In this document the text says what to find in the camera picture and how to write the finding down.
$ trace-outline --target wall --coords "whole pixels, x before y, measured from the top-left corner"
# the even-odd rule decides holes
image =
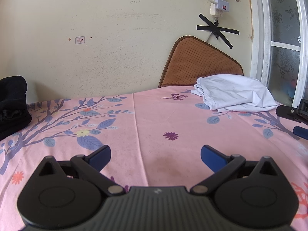
[[[233,49],[208,42],[249,75],[249,0],[227,1],[219,26],[240,35],[224,33]],[[0,0],[0,78],[24,76],[30,101],[156,88],[178,38],[207,38],[196,25],[206,25],[200,13],[212,20],[209,8],[206,0]],[[84,44],[75,44],[79,36]]]

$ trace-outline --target white cloth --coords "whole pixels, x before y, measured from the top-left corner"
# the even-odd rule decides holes
[[[242,75],[219,74],[198,78],[193,94],[203,97],[218,112],[260,112],[276,108],[271,93],[259,80]]]

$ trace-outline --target sticker on wall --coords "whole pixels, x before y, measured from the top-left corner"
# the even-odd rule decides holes
[[[84,43],[84,41],[85,41],[85,37],[84,36],[79,36],[79,37],[75,38],[75,43],[76,44]]]

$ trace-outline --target black tape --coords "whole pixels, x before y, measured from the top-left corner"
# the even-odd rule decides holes
[[[215,20],[215,23],[212,23],[209,19],[207,19],[204,15],[200,14],[199,17],[208,24],[208,26],[200,26],[197,25],[197,30],[206,30],[206,31],[211,31],[213,33],[213,35],[216,36],[216,38],[218,39],[218,37],[220,37],[228,46],[229,48],[233,48],[232,44],[228,41],[228,39],[221,33],[221,31],[225,31],[225,32],[229,32],[229,33],[233,33],[233,34],[237,34],[239,35],[240,32],[238,30],[235,29],[230,29],[230,28],[221,28],[218,27],[218,21]]]

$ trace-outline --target bed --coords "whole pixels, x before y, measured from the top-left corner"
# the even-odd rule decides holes
[[[0,141],[0,230],[22,229],[16,201],[43,157],[68,160],[103,144],[112,156],[101,172],[125,190],[132,185],[190,188],[213,173],[200,158],[204,144],[247,160],[271,156],[299,198],[292,226],[308,230],[308,141],[293,135],[298,124],[280,119],[275,110],[218,113],[191,89],[167,86],[30,104],[30,125]]]

